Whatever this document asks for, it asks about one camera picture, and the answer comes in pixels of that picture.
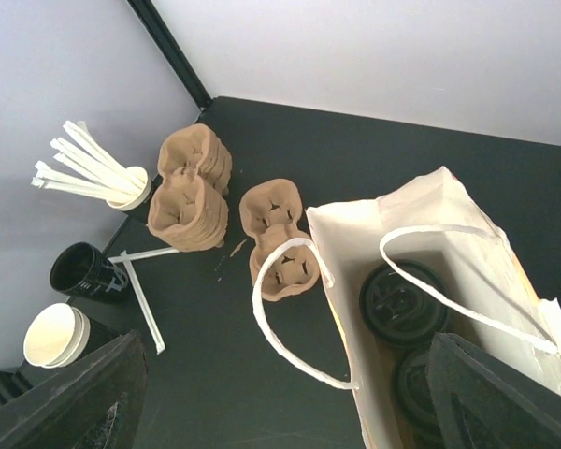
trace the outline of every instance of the brown cup carrier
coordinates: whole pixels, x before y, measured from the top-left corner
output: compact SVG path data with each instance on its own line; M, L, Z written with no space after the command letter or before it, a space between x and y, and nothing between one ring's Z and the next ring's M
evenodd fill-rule
M272 180L250 189L239 203L245 233L255 239L250 256L252 282L266 258L289 239L309 235L297 229L303 206L299 192L289 180ZM320 277L316 258L304 246L287 250L268 270L262 285L262 297L278 301L309 290Z
M226 202L195 168L167 176L151 199L150 232L182 252L223 246L227 224Z
M233 161L221 140L204 124L194 124L171 134L160 149L158 172L165 179L181 167L198 174L221 195L228 194Z

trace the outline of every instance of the black trim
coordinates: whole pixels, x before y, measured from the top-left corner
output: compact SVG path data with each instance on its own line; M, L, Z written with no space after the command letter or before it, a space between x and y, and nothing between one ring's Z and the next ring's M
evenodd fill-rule
M189 61L181 51L179 44L170 34L166 24L160 17L155 6L150 0L127 0L141 22L144 24L151 38L156 43L162 54L172 66L194 102L202 110L212 102L208 91L199 80Z

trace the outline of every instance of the white paper bag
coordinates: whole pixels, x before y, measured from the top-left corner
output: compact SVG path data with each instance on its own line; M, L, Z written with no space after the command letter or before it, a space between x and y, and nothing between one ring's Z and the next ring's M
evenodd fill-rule
M445 167L377 199L307 210L312 239L292 239L264 263L253 288L253 313L280 355L312 377L352 390L368 448L400 448L390 400L391 366L364 325L359 290L383 262L460 313L462 334L489 354L561 396L561 309L538 299L505 233L480 210ZM307 245L318 258L324 291L351 369L342 382L287 350L270 329L261 286L264 274L289 247ZM449 297L398 269L392 258L429 266Z

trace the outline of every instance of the white wall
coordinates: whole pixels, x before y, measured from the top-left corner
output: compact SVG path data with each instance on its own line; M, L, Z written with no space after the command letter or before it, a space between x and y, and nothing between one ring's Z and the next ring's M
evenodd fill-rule
M561 0L154 0L212 95L561 144Z
M30 185L66 119L86 120L125 165L155 172L165 137L198 110L123 0L0 0L0 368L22 361L58 253L104 246L123 215L105 203Z

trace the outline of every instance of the black tabletop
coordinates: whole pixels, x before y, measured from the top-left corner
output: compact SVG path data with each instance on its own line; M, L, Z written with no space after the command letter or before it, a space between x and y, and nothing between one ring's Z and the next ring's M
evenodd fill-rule
M136 448L363 447L349 392L312 380L268 345L252 315L238 202L252 186L288 178L304 205L372 198L445 165L507 232L539 296L561 301L561 147L403 123L218 98L202 114L234 158L230 223L221 249L134 263L166 350L155 354L135 298L119 306L76 299L94 319L138 329L149 387ZM300 227L307 230L305 220ZM108 255L164 247L129 221ZM266 304L285 345L348 379L320 283Z

